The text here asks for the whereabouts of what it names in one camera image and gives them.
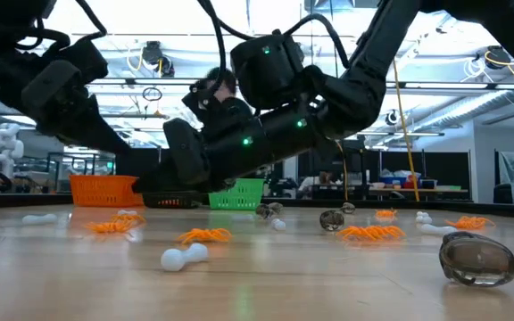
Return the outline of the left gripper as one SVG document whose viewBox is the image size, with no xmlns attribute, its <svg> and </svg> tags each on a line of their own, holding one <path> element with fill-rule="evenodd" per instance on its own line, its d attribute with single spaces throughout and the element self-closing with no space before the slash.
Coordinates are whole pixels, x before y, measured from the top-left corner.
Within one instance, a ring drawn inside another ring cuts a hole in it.
<svg viewBox="0 0 514 321">
<path fill-rule="evenodd" d="M 115 154 L 130 151 L 99 115 L 82 72 L 70 62 L 50 62 L 21 90 L 21 103 L 41 133 L 60 136 L 65 144 Z"/>
</svg>

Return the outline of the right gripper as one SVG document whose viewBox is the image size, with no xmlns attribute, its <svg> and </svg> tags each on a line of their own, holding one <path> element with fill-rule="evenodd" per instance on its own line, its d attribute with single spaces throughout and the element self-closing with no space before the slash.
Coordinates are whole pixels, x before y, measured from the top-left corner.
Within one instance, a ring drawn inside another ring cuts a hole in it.
<svg viewBox="0 0 514 321">
<path fill-rule="evenodd" d="M 194 192 L 210 175 L 200 133 L 183 119 L 163 124 L 174 165 L 161 165 L 140 176 L 132 185 L 135 193 Z"/>
</svg>

